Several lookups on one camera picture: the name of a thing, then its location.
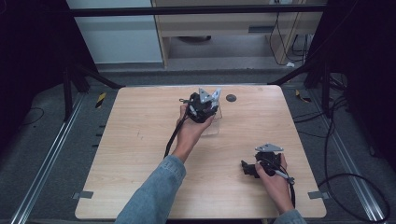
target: black pole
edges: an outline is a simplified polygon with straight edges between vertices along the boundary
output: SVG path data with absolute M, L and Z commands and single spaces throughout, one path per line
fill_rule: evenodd
M 312 5 L 252 5 L 252 6 L 200 6 L 200 7 L 123 7 L 46 10 L 47 13 L 73 17 L 145 16 L 182 14 L 226 14 L 269 12 L 321 12 L 326 4 Z

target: small round object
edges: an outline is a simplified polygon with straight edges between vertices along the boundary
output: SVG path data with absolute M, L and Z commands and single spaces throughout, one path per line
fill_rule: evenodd
M 236 96 L 233 95 L 233 94 L 228 94 L 228 95 L 225 97 L 225 99 L 226 99 L 228 102 L 235 102 L 235 101 L 236 101 Z

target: hand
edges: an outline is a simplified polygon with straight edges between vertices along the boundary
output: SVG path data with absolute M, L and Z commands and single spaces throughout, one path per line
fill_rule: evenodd
M 180 106 L 180 117 L 178 123 L 183 119 L 187 105 Z M 177 146 L 172 155 L 177 156 L 181 161 L 186 161 L 190 152 L 198 142 L 204 130 L 210 126 L 215 116 L 211 116 L 204 123 L 196 123 L 191 119 L 186 119 L 177 134 Z
M 286 164 L 285 156 L 283 154 L 281 154 L 280 160 L 282 167 L 285 168 L 286 171 L 288 165 Z M 267 193 L 276 204 L 279 214 L 281 215 L 291 209 L 294 209 L 290 198 L 289 183 L 287 180 L 280 175 L 269 176 L 258 163 L 256 163 L 256 171 L 260 176 Z

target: wire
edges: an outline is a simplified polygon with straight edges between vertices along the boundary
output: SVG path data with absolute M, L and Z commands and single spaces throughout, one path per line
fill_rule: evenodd
M 293 204 L 293 207 L 296 207 L 296 194 L 295 194 L 295 190 L 294 190 L 294 178 L 290 177 L 288 172 L 286 171 L 286 168 L 282 166 L 282 164 L 277 163 L 276 161 L 270 161 L 268 159 L 265 159 L 265 161 L 267 161 L 268 163 L 270 163 L 273 168 L 280 170 L 280 172 L 283 172 L 283 174 L 285 174 L 287 176 L 287 181 L 289 183 L 289 188 L 290 188 L 290 199 L 291 199 L 291 203 Z
M 329 174 L 328 174 L 328 168 L 327 168 L 327 167 L 328 167 L 328 165 L 327 165 L 327 161 L 328 161 L 328 160 L 327 160 L 328 145 L 329 145 L 329 138 L 330 138 L 330 136 L 332 135 L 332 127 L 334 126 L 334 129 L 335 129 L 335 124 L 334 124 L 334 112 L 335 112 L 335 108 L 336 108 L 336 103 L 334 103 L 334 105 L 332 106 L 332 110 L 331 110 L 331 113 L 330 113 L 330 115 L 331 115 L 331 116 L 330 116 L 331 123 L 330 123 L 329 130 L 328 130 L 328 132 L 327 132 L 327 135 L 326 135 L 325 146 L 324 146 L 324 172 L 325 172 L 325 179 L 324 179 L 322 182 L 320 182 L 320 183 L 318 184 L 318 187 L 322 186 L 323 184 L 326 184 L 326 187 L 327 187 L 327 189 L 328 189 L 330 195 L 331 195 L 332 198 L 334 199 L 334 201 L 335 201 L 341 208 L 343 208 L 347 213 L 349 213 L 350 215 L 352 215 L 352 216 L 355 217 L 356 219 L 358 219 L 358 220 L 360 220 L 360 221 L 371 222 L 371 223 L 384 222 L 384 221 L 386 221 L 386 220 L 389 218 L 389 216 L 390 216 L 390 206 L 389 206 L 389 203 L 388 203 L 388 201 L 386 200 L 384 194 L 381 192 L 381 190 L 380 190 L 375 184 L 373 184 L 371 181 L 369 181 L 367 178 L 365 178 L 365 177 L 363 177 L 363 176 L 361 176 L 361 175 L 355 175 L 355 174 L 347 174 L 347 173 L 344 173 L 344 174 L 329 176 Z M 387 210 L 387 213 L 386 213 L 385 217 L 382 218 L 382 219 L 380 219 L 380 220 L 372 221 L 372 220 L 367 219 L 367 218 L 365 218 L 365 217 L 360 217 L 359 215 L 356 215 L 355 213 L 353 213 L 352 211 L 350 211 L 349 209 L 347 209 L 345 206 L 343 206 L 343 205 L 338 201 L 338 199 L 336 198 L 334 192 L 332 191 L 332 187 L 331 187 L 331 185 L 330 185 L 330 180 L 332 180 L 332 179 L 334 179 L 334 178 L 336 178 L 336 177 L 339 177 L 339 176 L 354 176 L 354 177 L 363 179 L 363 180 L 365 180 L 367 183 L 369 183 L 369 184 L 371 185 L 371 187 L 372 187 L 373 189 L 375 189 L 375 191 L 379 194 L 379 196 L 380 196 L 380 197 L 382 198 L 382 200 L 385 202 L 385 206 L 386 206 L 386 208 L 387 208 L 387 209 L 386 209 L 386 210 Z
M 278 65 L 286 65 L 285 63 L 280 63 L 280 62 L 277 61 L 276 56 L 275 56 L 275 53 L 274 53 L 274 49 L 273 49 L 273 47 L 272 47 L 272 35 L 273 35 L 273 33 L 274 33 L 275 28 L 277 28 L 277 32 L 279 33 L 279 39 L 280 39 L 280 42 L 282 43 L 283 52 L 285 53 L 285 56 L 286 56 L 292 63 L 297 63 L 297 62 L 302 61 L 302 60 L 293 60 L 293 59 L 289 58 L 288 53 L 286 52 L 285 43 L 283 42 L 282 35 L 280 34 L 280 30 L 279 30 L 279 12 L 277 12 L 277 13 L 276 13 L 276 21 L 275 21 L 275 24 L 274 24 L 274 28 L 273 28 L 273 31 L 272 31 L 271 34 L 270 34 L 270 49 L 271 49 L 271 51 L 272 51 L 272 53 L 273 53 L 273 55 L 274 55 L 274 58 L 275 58 L 276 63 L 277 63 Z
M 359 0 L 355 1 L 354 5 L 348 11 L 348 13 L 345 15 L 345 17 L 341 20 L 341 22 L 338 23 L 338 25 L 332 30 L 332 32 L 327 36 L 327 38 L 315 49 L 315 51 L 313 51 L 313 53 L 310 54 L 309 58 L 313 58 L 315 56 L 315 54 L 317 54 L 318 51 L 332 38 L 332 36 L 337 32 L 337 30 L 341 27 L 341 25 L 344 24 L 344 22 L 347 20 L 347 18 L 349 18 L 349 16 L 352 14 L 353 9 L 356 7 L 358 2 L 359 2 Z M 274 30 L 275 30 L 275 27 L 277 26 L 279 37 L 280 37 L 280 40 L 281 40 L 282 45 L 283 45 L 283 51 L 285 52 L 286 57 L 290 60 L 288 54 L 286 53 L 286 48 L 285 48 L 285 45 L 283 43 L 282 36 L 280 35 L 279 26 L 278 26 L 278 17 L 279 17 L 279 12 L 276 13 L 276 23 L 275 23 L 275 26 L 274 26 L 274 29 L 273 29 L 272 33 L 270 34 L 270 49 L 271 49 L 271 51 L 272 51 L 272 53 L 273 53 L 273 55 L 275 57 L 274 50 L 272 49 L 272 34 L 273 34 Z M 304 63 L 309 58 L 308 58 L 308 53 L 306 53 L 306 56 L 302 60 L 298 60 L 298 61 L 295 61 L 295 62 L 303 61 L 303 63 Z M 276 60 L 276 63 L 278 65 L 285 65 L 285 64 L 279 63 L 277 60 Z
M 345 103 L 345 104 L 343 104 L 343 105 L 339 105 L 339 104 L 341 104 L 342 102 L 344 102 L 344 101 L 347 100 L 347 99 L 345 98 L 345 96 L 341 96 L 341 97 L 339 97 L 338 99 L 336 99 L 336 100 L 334 101 L 333 110 L 337 110 L 337 109 L 339 109 L 339 108 L 341 108 L 342 106 L 344 106 L 344 105 L 347 104 L 347 103 Z M 300 117 L 304 117 L 304 116 L 308 116 L 308 115 L 312 115 L 312 114 L 317 114 L 317 113 L 319 113 L 319 114 L 315 115 L 314 117 L 311 117 L 311 118 L 308 118 L 308 119 L 296 120 L 296 121 L 294 121 L 294 123 L 307 122 L 307 121 L 309 121 L 309 120 L 319 118 L 320 116 L 322 116 L 322 115 L 324 115 L 324 114 L 327 114 L 327 112 L 331 112 L 331 111 L 332 111 L 332 109 L 330 108 L 329 111 L 313 112 L 313 113 L 309 113 L 309 114 L 304 114 L 304 115 L 296 116 L 296 117 L 293 117 L 293 119 L 297 119 L 297 118 L 300 118 Z
M 294 46 L 295 46 L 295 43 L 296 43 L 297 38 L 298 38 L 298 35 L 296 35 L 296 36 L 294 37 L 293 44 L 291 45 L 291 52 L 292 52 L 295 56 L 303 57 L 302 60 L 303 60 L 303 63 L 305 63 L 305 61 L 306 61 L 306 56 L 308 55 L 308 35 L 305 35 L 305 36 L 304 36 L 304 46 L 303 46 L 303 49 L 294 49 Z
M 306 135 L 309 135 L 309 136 L 313 136 L 313 137 L 317 137 L 317 138 L 326 138 L 326 136 L 319 136 L 319 135 L 315 135 L 315 134 L 312 134 L 312 133 L 305 133 L 305 132 L 301 132 L 301 131 L 297 131 L 297 133 L 303 133 L 303 134 L 306 134 Z
M 23 126 L 24 126 L 24 125 L 29 125 L 29 124 L 36 123 L 36 122 L 38 122 L 41 118 L 43 118 L 43 116 L 44 116 L 44 110 L 43 110 L 42 108 L 40 108 L 40 107 L 32 107 L 32 108 L 30 108 L 30 110 L 41 110 L 41 115 L 38 117 L 38 119 L 35 119 L 35 120 L 33 120 L 33 121 L 30 121 L 30 122 L 23 123 L 23 124 L 22 124 Z
M 184 112 L 183 118 L 178 122 L 174 132 L 172 133 L 171 138 L 169 139 L 168 144 L 166 145 L 165 154 L 163 155 L 164 158 L 169 154 L 169 151 L 170 151 L 171 146 L 176 138 L 176 135 L 178 134 L 178 131 L 180 131 L 181 126 L 183 125 L 184 121 L 188 118 L 189 117 L 187 116 L 187 109 L 186 109 L 186 111 Z

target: person's left hand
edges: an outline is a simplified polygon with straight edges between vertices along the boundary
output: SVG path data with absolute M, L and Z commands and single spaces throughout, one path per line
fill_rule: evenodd
M 177 125 L 183 119 L 186 109 L 187 105 L 180 106 L 180 117 L 177 120 Z M 192 119 L 186 119 L 177 134 L 177 146 L 172 155 L 179 157 L 184 162 L 198 142 L 201 134 L 210 126 L 214 117 L 211 116 L 204 123 L 196 123 Z

